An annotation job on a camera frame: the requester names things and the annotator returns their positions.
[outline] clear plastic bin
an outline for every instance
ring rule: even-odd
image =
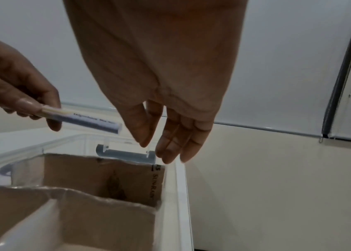
[[[156,164],[163,164],[160,159],[155,158],[151,147],[142,149],[132,139],[81,134],[0,154],[0,186],[12,184],[10,171],[13,163],[50,154],[115,159],[144,163],[152,165],[152,168]],[[155,250],[192,251],[185,166],[177,159],[165,168],[165,185],[160,206],[162,215],[160,220],[155,220],[155,229],[160,229],[160,233],[155,233],[155,241],[159,243]]]

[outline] storage box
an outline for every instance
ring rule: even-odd
[[[192,251],[185,167],[162,164],[85,134],[1,154],[0,250]]]

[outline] white marker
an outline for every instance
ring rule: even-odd
[[[65,109],[53,108],[48,105],[44,105],[41,112],[37,116],[45,117],[51,120],[62,121],[71,124],[77,124],[83,127],[89,127],[97,130],[107,131],[115,134],[119,134],[122,129],[121,123],[111,122],[99,118],[94,118],[86,115],[82,115],[73,111]]]

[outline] human hand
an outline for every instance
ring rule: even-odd
[[[83,58],[141,146],[190,160],[228,87],[246,0],[64,0]]]
[[[37,120],[42,104],[60,108],[57,89],[17,50],[0,42],[0,107]],[[60,122],[47,124],[53,131],[61,129]]]

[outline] dark vertical strip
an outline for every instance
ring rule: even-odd
[[[348,44],[348,48],[344,55],[344,60],[342,61],[340,72],[334,85],[332,95],[329,100],[329,104],[326,108],[325,117],[323,118],[322,125],[322,135],[325,138],[328,138],[329,133],[331,132],[334,116],[336,114],[338,103],[340,102],[342,92],[346,80],[348,78],[349,70],[351,69],[351,39]]]

